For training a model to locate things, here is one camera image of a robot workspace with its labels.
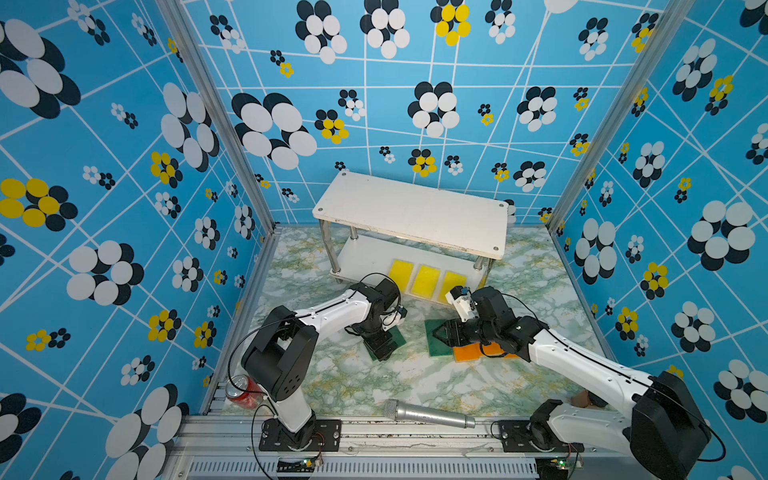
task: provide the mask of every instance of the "microphone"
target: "microphone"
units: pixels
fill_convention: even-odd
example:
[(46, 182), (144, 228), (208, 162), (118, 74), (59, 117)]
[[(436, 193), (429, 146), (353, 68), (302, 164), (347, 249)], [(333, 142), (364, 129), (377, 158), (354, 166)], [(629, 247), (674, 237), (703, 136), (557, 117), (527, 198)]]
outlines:
[(475, 427), (475, 417), (463, 413), (411, 405), (396, 399), (389, 399), (384, 402), (384, 416), (397, 421), (412, 420), (413, 422), (437, 423), (460, 429), (473, 429)]

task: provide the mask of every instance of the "green and white marble surface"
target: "green and white marble surface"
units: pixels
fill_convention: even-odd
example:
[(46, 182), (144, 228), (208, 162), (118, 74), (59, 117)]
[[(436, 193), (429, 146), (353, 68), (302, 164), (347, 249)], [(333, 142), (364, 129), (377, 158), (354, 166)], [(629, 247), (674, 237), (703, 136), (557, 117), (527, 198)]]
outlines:
[[(411, 240), (360, 234), (474, 259)], [(332, 235), (339, 251), (349, 229), (333, 228)], [(283, 228), (253, 328), (275, 306), (307, 308), (341, 294), (349, 284), (337, 283), (329, 271), (318, 227)], [(561, 334), (602, 352), (545, 228), (510, 228), (504, 258), (495, 263), (486, 285), (519, 297)], [(515, 300), (508, 300), (516, 312), (525, 311)], [(302, 387), (318, 415), (382, 415), (382, 405), (389, 398), (476, 416), (530, 415), (546, 399), (570, 399), (582, 390), (523, 359), (457, 363), (453, 356), (430, 357), (424, 320), (455, 318), (455, 310), (411, 296), (404, 296), (403, 304), (408, 316), (399, 329), (407, 343), (385, 362), (371, 360), (362, 340), (344, 332), (317, 345)], [(222, 413), (245, 412), (227, 402)]]

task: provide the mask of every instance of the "green pad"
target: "green pad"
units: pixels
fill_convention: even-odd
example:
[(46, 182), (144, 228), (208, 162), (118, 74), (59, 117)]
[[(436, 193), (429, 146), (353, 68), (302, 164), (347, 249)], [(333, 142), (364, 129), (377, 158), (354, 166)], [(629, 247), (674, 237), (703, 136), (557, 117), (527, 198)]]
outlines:
[[(394, 326), (391, 329), (389, 329), (389, 332), (392, 334), (392, 339), (395, 340), (395, 344), (397, 345), (397, 348), (400, 348), (401, 346), (406, 344), (405, 337), (402, 336), (402, 333), (400, 333), (400, 330)], [(368, 355), (371, 357), (371, 360), (374, 362), (377, 361), (377, 358), (375, 355), (373, 355), (373, 352), (371, 352), (371, 349), (368, 348), (366, 345), (366, 351), (368, 352)]]
[(427, 334), (427, 349), (429, 350), (429, 356), (453, 355), (453, 348), (447, 346), (432, 336), (432, 331), (441, 326), (443, 323), (445, 323), (445, 319), (424, 321), (424, 330)]

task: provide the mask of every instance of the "can lid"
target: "can lid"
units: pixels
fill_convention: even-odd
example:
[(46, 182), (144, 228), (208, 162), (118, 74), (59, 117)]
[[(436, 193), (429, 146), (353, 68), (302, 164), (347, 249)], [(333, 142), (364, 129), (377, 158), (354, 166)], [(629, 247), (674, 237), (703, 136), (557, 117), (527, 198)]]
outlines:
[(228, 398), (236, 399), (237, 397), (245, 394), (242, 390), (248, 390), (248, 377), (245, 375), (235, 375), (232, 377), (232, 382), (227, 383), (227, 388), (224, 392)]

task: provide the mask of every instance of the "blue wall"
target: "blue wall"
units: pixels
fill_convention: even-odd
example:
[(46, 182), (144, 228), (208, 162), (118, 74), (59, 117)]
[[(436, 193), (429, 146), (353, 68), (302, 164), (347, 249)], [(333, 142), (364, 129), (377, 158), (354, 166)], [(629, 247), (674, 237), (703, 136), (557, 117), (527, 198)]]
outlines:
[[(282, 223), (314, 223), (312, 208), (347, 168), (509, 200), (517, 223), (541, 224), (665, 5), (184, 3)], [(295, 108), (274, 126), (271, 105), (286, 100)], [(244, 105), (262, 103), (243, 118)]]
[(235, 231), (250, 202), (156, 5), (72, 4), (0, 16), (7, 480), (157, 471), (200, 409), (262, 235)]
[(768, 476), (768, 17), (744, 7), (694, 4), (557, 230), (618, 360), (681, 376), (725, 441), (694, 480)]

